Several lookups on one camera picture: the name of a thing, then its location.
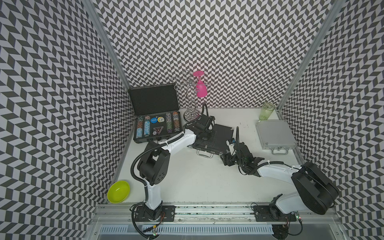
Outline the small silver aluminium poker case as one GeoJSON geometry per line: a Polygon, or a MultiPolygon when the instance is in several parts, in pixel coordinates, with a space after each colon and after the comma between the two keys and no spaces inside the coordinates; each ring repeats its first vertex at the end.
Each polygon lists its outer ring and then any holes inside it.
{"type": "Polygon", "coordinates": [[[298,145],[287,121],[258,121],[256,129],[262,149],[271,151],[272,155],[287,155],[298,145]]]}

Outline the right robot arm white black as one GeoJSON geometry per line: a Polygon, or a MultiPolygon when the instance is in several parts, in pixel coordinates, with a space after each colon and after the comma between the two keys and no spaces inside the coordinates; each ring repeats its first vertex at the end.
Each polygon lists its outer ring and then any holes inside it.
{"type": "Polygon", "coordinates": [[[254,157],[240,142],[239,134],[227,140],[227,145],[227,152],[219,155],[224,165],[236,165],[243,176],[271,178],[295,186],[295,192],[279,194],[267,206],[267,213],[273,221],[301,210],[324,215],[339,197],[337,186],[314,163],[290,166],[282,161],[254,157]]]}

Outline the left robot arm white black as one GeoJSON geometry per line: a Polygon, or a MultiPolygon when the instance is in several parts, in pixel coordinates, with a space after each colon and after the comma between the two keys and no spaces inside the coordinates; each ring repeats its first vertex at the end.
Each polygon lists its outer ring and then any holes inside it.
{"type": "Polygon", "coordinates": [[[208,136],[214,126],[215,117],[209,115],[206,103],[202,113],[192,121],[185,123],[177,135],[162,141],[151,141],[143,153],[139,154],[131,165],[131,175],[144,185],[144,217],[156,221],[161,217],[163,201],[160,182],[165,178],[172,154],[192,146],[198,138],[208,136]]]}

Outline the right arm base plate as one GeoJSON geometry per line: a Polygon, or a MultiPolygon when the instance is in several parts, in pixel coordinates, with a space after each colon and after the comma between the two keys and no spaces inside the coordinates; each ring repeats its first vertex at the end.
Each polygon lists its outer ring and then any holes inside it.
{"type": "Polygon", "coordinates": [[[277,207],[270,206],[258,206],[254,205],[251,207],[254,211],[257,222],[296,222],[297,218],[295,215],[289,213],[284,214],[277,207]]]}

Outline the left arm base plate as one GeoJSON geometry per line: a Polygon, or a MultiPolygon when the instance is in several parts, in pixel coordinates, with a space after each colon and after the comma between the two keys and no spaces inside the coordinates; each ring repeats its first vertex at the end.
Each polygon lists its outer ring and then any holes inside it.
{"type": "Polygon", "coordinates": [[[151,210],[143,205],[135,209],[134,220],[137,222],[173,222],[175,212],[175,206],[159,206],[155,210],[151,210]]]}

